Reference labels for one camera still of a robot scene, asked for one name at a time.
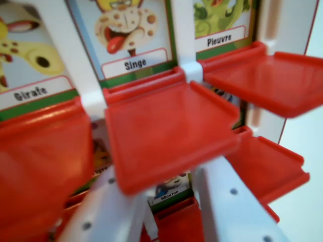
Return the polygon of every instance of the red shelf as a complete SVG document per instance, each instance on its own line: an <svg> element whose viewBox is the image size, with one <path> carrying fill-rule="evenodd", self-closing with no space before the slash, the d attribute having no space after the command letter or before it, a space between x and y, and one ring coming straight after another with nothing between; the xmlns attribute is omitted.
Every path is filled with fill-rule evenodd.
<svg viewBox="0 0 323 242"><path fill-rule="evenodd" d="M226 158L262 204L267 204L309 181L303 157L265 139L255 138L248 127L235 132L239 149Z"/></svg>
<svg viewBox="0 0 323 242"><path fill-rule="evenodd" d="M279 222L279 217L267 204L263 207ZM160 242L204 242L202 215L194 197L157 213L155 221Z"/></svg>
<svg viewBox="0 0 323 242"><path fill-rule="evenodd" d="M205 80L247 102L283 117L295 117L323 104L323 59L276 52L255 42L201 60Z"/></svg>
<svg viewBox="0 0 323 242"><path fill-rule="evenodd" d="M79 98L0 123L0 240L51 227L92 176L90 119Z"/></svg>
<svg viewBox="0 0 323 242"><path fill-rule="evenodd" d="M180 69L138 86L105 91L119 187L135 194L238 146L239 110Z"/></svg>

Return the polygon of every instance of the green octopus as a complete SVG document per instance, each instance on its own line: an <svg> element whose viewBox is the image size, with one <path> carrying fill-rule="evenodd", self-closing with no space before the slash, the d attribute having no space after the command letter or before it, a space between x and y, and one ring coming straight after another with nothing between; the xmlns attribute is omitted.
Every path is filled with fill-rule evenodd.
<svg viewBox="0 0 323 242"><path fill-rule="evenodd" d="M230 0L202 0L194 4L195 37L214 34L227 29L251 8L251 0L236 0L228 7Z"/></svg>

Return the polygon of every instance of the giraffe illustration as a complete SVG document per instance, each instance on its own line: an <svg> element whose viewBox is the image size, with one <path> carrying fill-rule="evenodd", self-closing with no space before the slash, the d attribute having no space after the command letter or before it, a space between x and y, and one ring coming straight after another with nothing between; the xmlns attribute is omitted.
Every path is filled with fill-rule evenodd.
<svg viewBox="0 0 323 242"><path fill-rule="evenodd" d="M49 44L8 39L9 33L23 34L38 28L39 25L39 22L32 20L5 23L0 16L0 93L10 88L3 63L14 64L13 56L24 59L30 66L45 75L58 75L64 71L64 64L59 54Z"/></svg>

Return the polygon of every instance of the white wall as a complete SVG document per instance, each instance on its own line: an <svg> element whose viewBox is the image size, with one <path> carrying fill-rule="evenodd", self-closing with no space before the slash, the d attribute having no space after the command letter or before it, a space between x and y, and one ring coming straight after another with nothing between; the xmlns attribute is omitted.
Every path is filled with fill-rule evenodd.
<svg viewBox="0 0 323 242"><path fill-rule="evenodd" d="M307 55L323 58L323 0L320 0ZM292 242L323 241L323 106L288 119L280 144L305 159L310 181L270 204Z"/></svg>

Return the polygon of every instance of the cartoon animal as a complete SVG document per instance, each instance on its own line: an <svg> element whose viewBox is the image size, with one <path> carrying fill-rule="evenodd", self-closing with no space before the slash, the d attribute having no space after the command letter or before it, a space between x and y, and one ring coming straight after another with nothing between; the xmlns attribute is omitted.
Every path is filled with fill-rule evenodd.
<svg viewBox="0 0 323 242"><path fill-rule="evenodd" d="M176 177L173 177L167 181L165 181L163 184L159 184L156 187L156 198L160 198L161 196L168 193L169 190L178 188L183 183L183 177L186 176L186 173L182 173L180 175L177 175Z"/></svg>
<svg viewBox="0 0 323 242"><path fill-rule="evenodd" d="M96 0L103 12L95 24L98 41L110 54L146 45L156 35L158 19L150 9L141 7L143 0Z"/></svg>
<svg viewBox="0 0 323 242"><path fill-rule="evenodd" d="M241 14L251 7L251 0L202 0L204 5L194 4L195 38L230 29Z"/></svg>
<svg viewBox="0 0 323 242"><path fill-rule="evenodd" d="M0 17L0 92L7 91L9 88L2 63L12 63L13 55L25 59L29 65L45 75L58 75L64 70L59 54L50 45L8 39L9 33L24 33L38 27L39 23L35 21L21 20L5 23Z"/></svg>
<svg viewBox="0 0 323 242"><path fill-rule="evenodd" d="M111 164L111 157L106 151L102 140L93 140L94 146L94 168L101 168L104 165Z"/></svg>

